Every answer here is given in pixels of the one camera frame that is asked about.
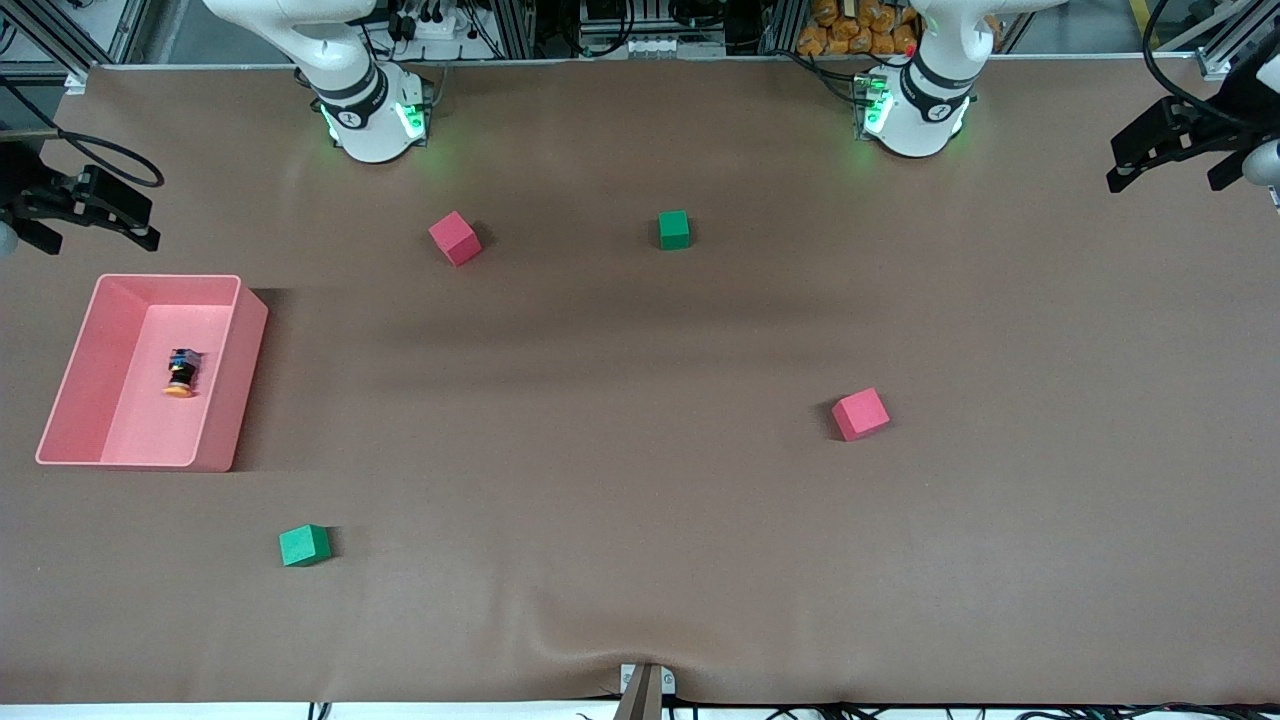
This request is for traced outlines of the yellow mushroom push button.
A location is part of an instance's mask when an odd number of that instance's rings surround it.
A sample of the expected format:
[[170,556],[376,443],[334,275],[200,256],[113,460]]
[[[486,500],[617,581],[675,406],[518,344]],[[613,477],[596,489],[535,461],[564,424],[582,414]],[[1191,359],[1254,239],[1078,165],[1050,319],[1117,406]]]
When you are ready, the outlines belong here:
[[174,348],[168,361],[169,380],[163,389],[168,397],[189,398],[195,396],[195,386],[204,355],[192,348]]

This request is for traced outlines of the pink plastic bin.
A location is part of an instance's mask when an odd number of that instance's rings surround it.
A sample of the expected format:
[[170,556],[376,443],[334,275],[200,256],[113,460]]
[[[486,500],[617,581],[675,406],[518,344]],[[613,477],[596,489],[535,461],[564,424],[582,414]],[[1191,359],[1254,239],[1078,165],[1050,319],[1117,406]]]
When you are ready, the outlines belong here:
[[[266,304],[238,275],[99,277],[36,450],[45,466],[228,471]],[[163,393],[174,348],[204,355],[189,398]]]

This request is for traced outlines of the bag of orange items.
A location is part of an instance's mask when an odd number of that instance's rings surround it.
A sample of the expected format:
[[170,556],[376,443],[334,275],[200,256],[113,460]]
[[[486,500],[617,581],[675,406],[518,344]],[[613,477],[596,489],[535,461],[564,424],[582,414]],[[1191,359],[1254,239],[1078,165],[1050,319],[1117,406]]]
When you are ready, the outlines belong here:
[[785,47],[819,56],[920,56],[986,61],[1002,15],[1033,13],[1021,0],[806,0],[808,19]]

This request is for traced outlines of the pink foam cube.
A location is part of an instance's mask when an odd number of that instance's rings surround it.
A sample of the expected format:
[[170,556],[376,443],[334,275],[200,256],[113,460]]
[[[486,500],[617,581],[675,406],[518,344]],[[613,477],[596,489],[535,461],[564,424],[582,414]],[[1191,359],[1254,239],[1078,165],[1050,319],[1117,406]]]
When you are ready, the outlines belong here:
[[831,414],[838,437],[845,442],[873,434],[891,423],[884,402],[873,387],[837,400]]
[[458,211],[433,223],[428,233],[452,266],[462,266],[484,250],[477,232]]

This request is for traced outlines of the white power strip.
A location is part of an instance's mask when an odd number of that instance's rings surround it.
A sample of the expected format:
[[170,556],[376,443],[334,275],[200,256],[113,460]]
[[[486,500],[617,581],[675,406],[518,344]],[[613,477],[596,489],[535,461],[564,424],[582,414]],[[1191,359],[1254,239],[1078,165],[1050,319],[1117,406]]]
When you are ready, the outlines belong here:
[[475,24],[460,8],[428,10],[422,18],[394,14],[387,23],[387,32],[393,42],[461,41],[477,37]]

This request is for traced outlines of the white connector block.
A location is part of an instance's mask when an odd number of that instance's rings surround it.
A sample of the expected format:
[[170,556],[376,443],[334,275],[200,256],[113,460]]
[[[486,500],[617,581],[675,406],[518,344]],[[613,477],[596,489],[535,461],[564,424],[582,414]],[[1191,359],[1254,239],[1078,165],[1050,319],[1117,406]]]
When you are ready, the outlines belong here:
[[677,36],[632,38],[627,42],[626,50],[627,59],[643,60],[699,60],[726,56],[722,44]]

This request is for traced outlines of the brown table mat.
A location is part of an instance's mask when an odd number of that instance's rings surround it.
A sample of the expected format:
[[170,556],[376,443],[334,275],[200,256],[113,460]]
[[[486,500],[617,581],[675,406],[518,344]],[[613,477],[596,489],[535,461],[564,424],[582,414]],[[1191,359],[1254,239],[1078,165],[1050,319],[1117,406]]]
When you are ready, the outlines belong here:
[[[996,61],[904,161],[788,61],[462,67],[367,167],[288,70],[96,70],[58,119],[161,167],[163,245],[0,261],[0,703],[579,698],[644,660],[709,703],[1280,703],[1280,213],[1207,158],[1110,193],[1155,97]],[[268,305],[232,471],[36,461],[108,273]],[[283,568],[306,524],[333,557]]]

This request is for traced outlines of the aluminium frame profile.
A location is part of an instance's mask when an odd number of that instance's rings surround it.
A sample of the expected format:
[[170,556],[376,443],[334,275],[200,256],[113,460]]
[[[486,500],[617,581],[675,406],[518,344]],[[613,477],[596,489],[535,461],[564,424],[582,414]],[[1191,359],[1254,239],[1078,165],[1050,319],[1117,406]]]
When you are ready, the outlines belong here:
[[101,47],[54,0],[0,0],[4,13],[20,32],[65,72],[64,92],[83,95],[92,68],[105,61]]
[[1190,18],[1164,49],[1193,53],[1206,79],[1224,79],[1280,29],[1280,0],[1193,0]]

